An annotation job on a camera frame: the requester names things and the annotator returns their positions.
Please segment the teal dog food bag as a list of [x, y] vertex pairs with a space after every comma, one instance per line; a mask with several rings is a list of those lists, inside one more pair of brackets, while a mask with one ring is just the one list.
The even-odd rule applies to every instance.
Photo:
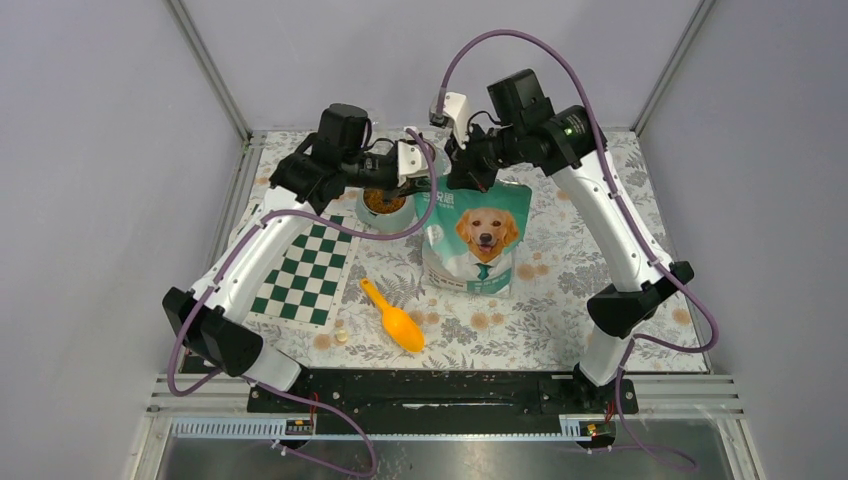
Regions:
[[436, 206], [422, 227], [423, 282], [469, 294], [511, 292], [515, 250], [524, 239], [532, 190], [497, 180], [487, 192], [437, 181]]

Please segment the yellow plastic scoop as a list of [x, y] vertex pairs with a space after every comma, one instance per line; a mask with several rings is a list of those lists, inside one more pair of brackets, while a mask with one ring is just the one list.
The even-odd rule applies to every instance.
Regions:
[[376, 284], [369, 279], [363, 278], [360, 287], [380, 312], [382, 326], [391, 339], [406, 352], [421, 353], [426, 346], [426, 340], [411, 316], [391, 305], [377, 289]]

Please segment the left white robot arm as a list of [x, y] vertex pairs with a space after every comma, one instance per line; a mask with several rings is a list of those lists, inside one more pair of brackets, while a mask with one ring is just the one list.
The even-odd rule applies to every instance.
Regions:
[[272, 391], [288, 411], [309, 401], [310, 385], [301, 364], [247, 328], [244, 321], [256, 293], [275, 263], [299, 235], [316, 224], [351, 237], [394, 240], [410, 236], [425, 223], [394, 234], [356, 231], [323, 217], [326, 207], [349, 187], [376, 189], [388, 197], [436, 192], [436, 148], [415, 127], [388, 152], [369, 143], [371, 121], [365, 110], [333, 103], [316, 131], [284, 157], [270, 177], [258, 209], [213, 266], [191, 288], [171, 288], [163, 308], [176, 341], [167, 367], [167, 383], [176, 396], [192, 393], [176, 385], [177, 361], [188, 349], [213, 367], [210, 378], [224, 373]]

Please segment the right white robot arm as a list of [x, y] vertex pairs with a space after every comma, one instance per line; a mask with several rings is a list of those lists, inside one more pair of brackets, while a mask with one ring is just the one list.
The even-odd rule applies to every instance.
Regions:
[[441, 88], [430, 110], [434, 126], [451, 130], [448, 185], [491, 192], [501, 169], [531, 164], [571, 199], [607, 264], [610, 285], [587, 302], [593, 340], [575, 368], [575, 402], [597, 412], [613, 398], [634, 328], [694, 277], [658, 244], [625, 191], [606, 138], [582, 105], [554, 109], [531, 69], [487, 88], [496, 125], [473, 123], [467, 97]]

